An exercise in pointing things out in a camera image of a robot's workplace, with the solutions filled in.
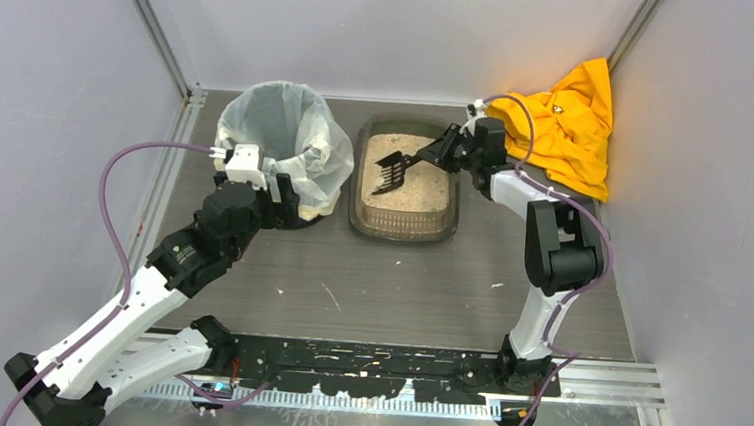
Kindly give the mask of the black litter scoop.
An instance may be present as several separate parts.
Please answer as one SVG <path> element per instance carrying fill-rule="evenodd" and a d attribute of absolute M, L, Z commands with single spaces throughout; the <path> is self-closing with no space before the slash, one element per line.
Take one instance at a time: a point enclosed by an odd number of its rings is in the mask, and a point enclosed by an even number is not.
<path fill-rule="evenodd" d="M 407 169 L 423 161 L 418 155 L 405 155 L 400 150 L 378 160 L 376 165 L 381 168 L 382 183 L 374 189 L 372 196 L 388 194 L 402 187 Z"/>

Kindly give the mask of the brown plastic litter box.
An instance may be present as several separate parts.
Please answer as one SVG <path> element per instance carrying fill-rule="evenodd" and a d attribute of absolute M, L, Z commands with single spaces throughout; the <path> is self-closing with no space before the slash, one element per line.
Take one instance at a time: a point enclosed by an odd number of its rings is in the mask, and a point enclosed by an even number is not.
<path fill-rule="evenodd" d="M 372 238 L 397 242 L 436 242 L 450 238 L 459 223 L 459 178 L 428 162 L 406 170 L 401 187 L 391 188 L 392 172 L 378 165 L 400 151 L 413 155 L 441 137 L 444 120 L 429 116 L 378 114 L 362 127 L 351 178 L 349 221 Z"/>

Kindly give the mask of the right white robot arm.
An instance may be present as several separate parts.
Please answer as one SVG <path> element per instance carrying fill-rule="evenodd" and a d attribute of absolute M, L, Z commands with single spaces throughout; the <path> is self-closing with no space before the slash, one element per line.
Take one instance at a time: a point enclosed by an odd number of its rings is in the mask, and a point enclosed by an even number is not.
<path fill-rule="evenodd" d="M 605 274 L 608 258 L 592 199 L 533 179 L 522 162 L 510 161 L 503 139 L 503 123 L 483 117 L 450 125 L 414 157 L 444 172 L 468 172 L 483 196 L 524 221 L 530 289 L 493 370 L 501 386 L 528 385 L 550 374 L 558 327 L 573 302 Z"/>

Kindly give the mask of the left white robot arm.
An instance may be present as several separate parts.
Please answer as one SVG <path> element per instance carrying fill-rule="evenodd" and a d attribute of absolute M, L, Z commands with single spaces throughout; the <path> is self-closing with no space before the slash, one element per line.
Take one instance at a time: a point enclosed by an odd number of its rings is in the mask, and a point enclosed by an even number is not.
<path fill-rule="evenodd" d="M 216 180 L 192 222 L 160 241 L 146 265 L 86 323 L 36 356 L 20 352 L 7 361 L 6 375 L 41 426 L 100 426 L 118 405 L 161 380 L 233 368 L 235 337 L 209 315 L 161 343 L 123 354 L 161 317 L 225 275 L 259 230 L 299 223 L 300 198 L 289 175 L 276 174 L 276 195 L 238 170 Z"/>

